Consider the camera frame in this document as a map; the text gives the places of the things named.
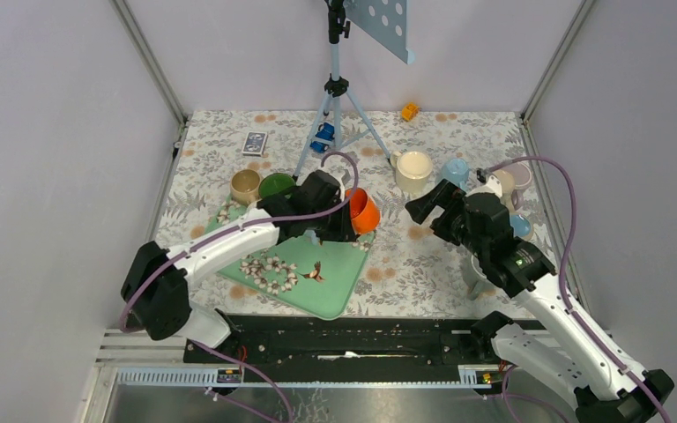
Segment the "cream mug green inside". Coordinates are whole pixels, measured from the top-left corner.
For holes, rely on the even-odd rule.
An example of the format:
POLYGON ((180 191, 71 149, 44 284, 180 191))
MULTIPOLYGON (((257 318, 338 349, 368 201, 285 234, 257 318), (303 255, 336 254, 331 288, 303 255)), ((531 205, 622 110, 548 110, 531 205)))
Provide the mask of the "cream mug green inside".
POLYGON ((296 185, 294 178, 285 173, 274 173, 267 175, 258 188, 258 194, 261 198, 266 198, 278 194, 285 189, 290 189, 296 185))

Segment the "orange mug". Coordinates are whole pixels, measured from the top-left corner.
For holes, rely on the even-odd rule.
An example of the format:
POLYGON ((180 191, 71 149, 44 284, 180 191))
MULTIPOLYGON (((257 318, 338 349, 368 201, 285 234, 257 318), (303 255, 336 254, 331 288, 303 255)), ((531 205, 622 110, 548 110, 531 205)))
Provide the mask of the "orange mug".
MULTIPOLYGON (((346 197, 352 193, 347 189, 346 197)), ((369 193, 357 188, 349 202, 350 218, 353 230, 357 235, 369 234, 377 229, 381 220, 381 212, 369 193)))

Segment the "beige mug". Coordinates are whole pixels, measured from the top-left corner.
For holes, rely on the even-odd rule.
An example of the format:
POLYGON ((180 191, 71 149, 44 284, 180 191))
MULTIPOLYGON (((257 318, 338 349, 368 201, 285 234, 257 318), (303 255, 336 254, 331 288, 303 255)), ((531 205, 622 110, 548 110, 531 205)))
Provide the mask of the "beige mug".
POLYGON ((238 204, 249 206, 259 199, 262 178, 252 169, 243 169, 230 180, 230 196, 238 204))

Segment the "blue butterfly mug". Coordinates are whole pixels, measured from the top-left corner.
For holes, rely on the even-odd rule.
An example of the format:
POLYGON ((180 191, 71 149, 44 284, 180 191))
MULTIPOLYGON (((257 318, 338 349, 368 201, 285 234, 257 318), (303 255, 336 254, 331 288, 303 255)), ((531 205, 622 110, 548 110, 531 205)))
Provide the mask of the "blue butterfly mug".
POLYGON ((510 226, 516 237, 529 241, 534 234, 534 226, 531 221, 522 214, 510 214, 510 226))

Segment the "grey blue mug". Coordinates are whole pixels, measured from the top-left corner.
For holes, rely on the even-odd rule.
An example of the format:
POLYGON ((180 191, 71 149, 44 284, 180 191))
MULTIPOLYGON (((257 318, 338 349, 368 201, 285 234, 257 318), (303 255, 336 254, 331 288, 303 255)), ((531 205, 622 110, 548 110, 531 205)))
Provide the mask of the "grey blue mug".
POLYGON ((470 255, 461 264, 462 278, 467 286, 466 298, 471 301, 495 293, 496 287, 488 281, 478 258, 470 255))

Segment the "light blue ribbed mug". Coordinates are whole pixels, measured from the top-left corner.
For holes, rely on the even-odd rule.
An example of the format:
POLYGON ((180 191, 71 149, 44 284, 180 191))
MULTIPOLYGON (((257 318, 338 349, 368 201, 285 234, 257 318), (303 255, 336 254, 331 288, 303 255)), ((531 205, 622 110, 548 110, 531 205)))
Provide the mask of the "light blue ribbed mug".
POLYGON ((322 240, 314 230, 306 230, 304 236, 310 241, 312 245, 319 246, 322 244, 322 240))

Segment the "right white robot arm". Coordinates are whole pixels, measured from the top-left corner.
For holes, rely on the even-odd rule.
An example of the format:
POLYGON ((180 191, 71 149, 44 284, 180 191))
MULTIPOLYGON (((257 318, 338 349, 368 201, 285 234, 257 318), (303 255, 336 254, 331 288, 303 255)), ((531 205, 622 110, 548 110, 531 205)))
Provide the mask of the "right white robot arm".
POLYGON ((501 312, 472 327, 470 349, 478 361, 508 361, 557 393, 580 422, 646 422, 674 388, 662 369, 646 369, 624 352, 559 283, 554 264, 533 243, 515 236, 495 178, 467 194, 438 183, 405 205, 421 224, 436 208, 430 227, 438 238, 465 247, 486 280, 529 311, 561 347, 540 343, 501 312))

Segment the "lilac mug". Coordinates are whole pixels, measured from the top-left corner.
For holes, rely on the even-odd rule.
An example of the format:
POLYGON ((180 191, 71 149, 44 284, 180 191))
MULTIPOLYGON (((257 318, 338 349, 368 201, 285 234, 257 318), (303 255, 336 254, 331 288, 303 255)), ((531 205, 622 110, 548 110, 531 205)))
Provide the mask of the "lilac mug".
POLYGON ((515 190, 527 190, 533 184, 533 172, 526 161, 510 163, 502 170, 512 176, 515 190))

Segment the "floral tablecloth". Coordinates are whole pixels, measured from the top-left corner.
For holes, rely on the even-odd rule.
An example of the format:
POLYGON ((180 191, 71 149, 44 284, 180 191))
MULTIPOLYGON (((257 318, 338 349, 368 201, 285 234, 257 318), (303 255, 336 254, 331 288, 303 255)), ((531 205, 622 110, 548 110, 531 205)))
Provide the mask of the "floral tablecloth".
MULTIPOLYGON (((208 111, 190 118, 166 208, 156 234, 163 247, 204 234, 229 194, 233 174, 249 168, 261 175, 289 174, 299 159, 314 119, 311 111, 208 111), (249 131, 266 132, 262 157, 242 155, 249 131)), ((426 153, 440 168, 460 158, 471 168, 488 167, 525 155, 520 122, 512 112, 422 112, 405 122, 396 112, 368 113, 390 151, 426 153)), ((364 123, 354 112, 342 115, 342 132, 354 137, 364 123)), ((514 319, 527 311, 500 290, 466 298, 461 264, 468 253, 413 223, 407 195, 376 141, 365 136, 346 148, 361 172, 361 185, 379 206, 381 222, 368 260, 349 299, 348 316, 481 318, 498 310, 514 319)))

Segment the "blue toy car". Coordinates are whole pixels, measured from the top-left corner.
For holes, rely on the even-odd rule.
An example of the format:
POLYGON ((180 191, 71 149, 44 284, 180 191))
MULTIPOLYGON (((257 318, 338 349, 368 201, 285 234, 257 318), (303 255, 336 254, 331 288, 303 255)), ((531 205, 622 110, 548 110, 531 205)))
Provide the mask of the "blue toy car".
POLYGON ((335 128, 333 125, 327 122, 320 123, 309 148, 316 153, 326 152, 333 145, 334 134, 335 128))

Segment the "playing card deck box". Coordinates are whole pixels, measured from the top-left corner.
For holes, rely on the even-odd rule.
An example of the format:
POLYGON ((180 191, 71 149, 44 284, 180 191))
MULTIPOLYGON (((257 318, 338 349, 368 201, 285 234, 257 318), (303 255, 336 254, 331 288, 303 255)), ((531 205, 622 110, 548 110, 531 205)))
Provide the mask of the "playing card deck box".
POLYGON ((242 155, 262 157, 268 140, 266 132, 249 131, 242 145, 242 155))

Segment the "green floral tray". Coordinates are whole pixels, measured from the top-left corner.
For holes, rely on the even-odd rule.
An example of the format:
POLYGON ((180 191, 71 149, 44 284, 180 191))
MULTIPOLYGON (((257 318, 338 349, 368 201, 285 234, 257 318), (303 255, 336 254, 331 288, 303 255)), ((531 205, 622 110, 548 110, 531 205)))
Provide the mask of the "green floral tray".
POLYGON ((219 275, 330 321, 344 313, 375 237, 318 242, 304 234, 237 259, 219 275))

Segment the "blue tripod stand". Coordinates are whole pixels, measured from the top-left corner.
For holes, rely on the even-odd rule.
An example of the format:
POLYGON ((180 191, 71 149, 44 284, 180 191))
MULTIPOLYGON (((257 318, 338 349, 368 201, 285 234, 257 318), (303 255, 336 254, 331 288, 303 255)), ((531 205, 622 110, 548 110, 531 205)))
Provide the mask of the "blue tripod stand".
POLYGON ((343 148, 346 148, 350 144, 362 139, 367 135, 371 135, 372 138, 376 141, 377 145, 381 149, 383 156, 391 161, 391 152, 381 139, 378 131, 376 130, 374 124, 370 121, 366 115, 363 107, 360 102, 357 100, 352 88, 349 85, 347 79, 343 78, 340 74, 340 49, 339 43, 342 39, 347 39, 348 34, 351 28, 351 22, 346 16, 346 7, 345 1, 325 1, 327 8, 327 19, 328 19, 328 42, 330 46, 331 53, 331 72, 329 74, 328 80, 324 84, 324 96, 321 101, 321 104, 316 111, 316 117, 312 123, 311 129, 307 136, 307 139, 302 147, 300 157, 298 159, 295 170, 292 173, 292 179, 297 181, 299 178, 302 167, 305 163, 305 160, 308 156, 310 150, 310 145, 314 142, 319 144, 326 145, 325 152, 339 152, 343 148), (347 97, 354 107, 355 111, 358 113, 362 122, 365 124, 366 129, 360 134, 351 137, 349 139, 344 139, 342 134, 342 107, 341 99, 347 97), (323 139, 320 138, 317 134, 319 132, 319 126, 327 122, 327 118, 332 116, 333 123, 332 127, 333 138, 323 139))

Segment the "perforated blue calibration plate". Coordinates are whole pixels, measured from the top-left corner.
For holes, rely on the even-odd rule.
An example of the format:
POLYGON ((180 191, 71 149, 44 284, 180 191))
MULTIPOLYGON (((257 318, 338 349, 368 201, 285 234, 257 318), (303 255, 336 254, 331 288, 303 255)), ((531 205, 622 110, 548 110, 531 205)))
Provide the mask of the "perforated blue calibration plate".
POLYGON ((407 0, 349 0, 344 2, 346 16, 405 64, 415 61, 408 47, 407 0))

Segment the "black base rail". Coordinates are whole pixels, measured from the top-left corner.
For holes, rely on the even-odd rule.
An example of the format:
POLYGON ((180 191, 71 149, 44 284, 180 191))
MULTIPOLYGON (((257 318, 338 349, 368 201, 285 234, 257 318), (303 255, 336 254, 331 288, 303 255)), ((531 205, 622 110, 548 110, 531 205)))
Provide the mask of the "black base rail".
POLYGON ((472 334, 474 319, 231 315, 217 352, 279 384, 456 382, 459 369, 505 369, 472 334))

